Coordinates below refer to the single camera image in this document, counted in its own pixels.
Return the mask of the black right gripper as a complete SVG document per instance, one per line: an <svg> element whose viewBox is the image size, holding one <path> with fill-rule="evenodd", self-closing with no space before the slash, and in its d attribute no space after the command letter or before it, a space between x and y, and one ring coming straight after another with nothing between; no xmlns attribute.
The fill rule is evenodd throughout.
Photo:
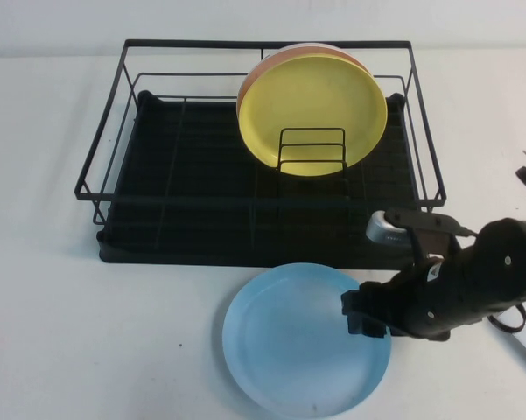
<svg viewBox="0 0 526 420"><path fill-rule="evenodd" d="M456 310L455 259L423 260L387 283L362 283L340 299L349 334L447 341Z"/></svg>

